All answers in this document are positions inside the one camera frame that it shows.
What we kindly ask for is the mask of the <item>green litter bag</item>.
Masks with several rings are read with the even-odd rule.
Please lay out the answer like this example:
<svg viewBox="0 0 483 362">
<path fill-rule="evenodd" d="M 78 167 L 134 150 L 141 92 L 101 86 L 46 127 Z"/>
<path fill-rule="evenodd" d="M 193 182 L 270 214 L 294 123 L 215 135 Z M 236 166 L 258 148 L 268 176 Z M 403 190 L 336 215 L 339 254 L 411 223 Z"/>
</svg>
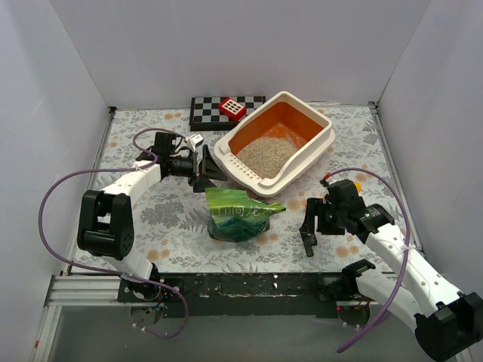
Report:
<svg viewBox="0 0 483 362">
<path fill-rule="evenodd" d="M 267 204 L 240 189 L 205 189 L 210 218 L 208 234 L 218 241 L 245 242 L 269 230 L 270 217 L 286 211 L 281 204 Z"/>
</svg>

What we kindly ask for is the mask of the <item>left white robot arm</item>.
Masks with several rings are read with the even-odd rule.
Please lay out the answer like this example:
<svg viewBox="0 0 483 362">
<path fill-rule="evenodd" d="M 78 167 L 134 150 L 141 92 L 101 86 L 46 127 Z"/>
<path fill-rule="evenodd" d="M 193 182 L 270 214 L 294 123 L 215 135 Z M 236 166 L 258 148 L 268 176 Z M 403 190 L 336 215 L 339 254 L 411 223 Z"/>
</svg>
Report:
<svg viewBox="0 0 483 362">
<path fill-rule="evenodd" d="M 153 186 L 169 176 L 184 177 L 194 193 L 214 187 L 227 176 L 211 156 L 204 137 L 155 128 L 155 141 L 140 155 L 129 172 L 100 191 L 82 196 L 77 246 L 107 261 L 116 271 L 136 281 L 134 292 L 146 302 L 155 300 L 161 284 L 155 266 L 134 246 L 132 208 Z"/>
</svg>

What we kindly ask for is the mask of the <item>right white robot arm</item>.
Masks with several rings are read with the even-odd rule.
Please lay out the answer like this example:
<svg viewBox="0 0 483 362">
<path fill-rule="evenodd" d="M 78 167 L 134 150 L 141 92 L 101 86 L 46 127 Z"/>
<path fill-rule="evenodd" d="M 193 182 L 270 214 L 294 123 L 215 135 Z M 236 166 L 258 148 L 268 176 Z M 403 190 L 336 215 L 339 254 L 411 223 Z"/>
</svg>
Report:
<svg viewBox="0 0 483 362">
<path fill-rule="evenodd" d="M 324 198 L 309 198 L 300 235 L 313 256 L 316 234 L 350 233 L 375 252 L 397 274 L 391 280 L 366 259 L 342 271 L 341 289 L 349 299 L 366 296 L 382 305 L 415 335 L 424 352 L 446 361 L 482 340 L 482 299 L 447 281 L 414 247 L 379 204 L 367 205 L 355 183 L 326 183 Z"/>
</svg>

